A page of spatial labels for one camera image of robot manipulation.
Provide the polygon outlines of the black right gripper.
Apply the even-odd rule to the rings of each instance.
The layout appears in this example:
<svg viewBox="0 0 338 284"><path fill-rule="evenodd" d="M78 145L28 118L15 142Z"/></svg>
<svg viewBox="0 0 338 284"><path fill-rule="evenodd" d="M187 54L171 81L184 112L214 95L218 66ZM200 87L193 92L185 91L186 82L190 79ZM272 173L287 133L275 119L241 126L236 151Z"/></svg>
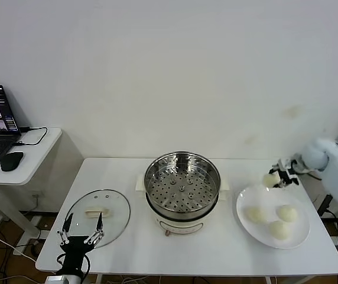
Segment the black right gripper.
<svg viewBox="0 0 338 284"><path fill-rule="evenodd" d="M278 187L284 188L293 183L293 177L303 175L303 170L302 164L298 161L298 157L292 156L285 161L277 161L276 164L273 164L269 170L269 174L273 175L275 172L278 172L280 178Z"/></svg>

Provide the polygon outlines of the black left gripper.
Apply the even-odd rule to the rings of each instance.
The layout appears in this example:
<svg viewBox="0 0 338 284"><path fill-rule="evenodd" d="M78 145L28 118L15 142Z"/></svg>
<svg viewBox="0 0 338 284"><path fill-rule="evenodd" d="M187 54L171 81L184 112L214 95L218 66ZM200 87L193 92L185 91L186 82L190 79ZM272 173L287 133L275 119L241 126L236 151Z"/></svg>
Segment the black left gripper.
<svg viewBox="0 0 338 284"><path fill-rule="evenodd" d="M96 230L89 237L87 235L68 237L72 218L73 213L65 219L61 230L57 231L61 238L60 248L65 253L59 274L83 274L82 265L86 254L90 251L90 245L97 245L104 236L101 212L97 219Z"/></svg>

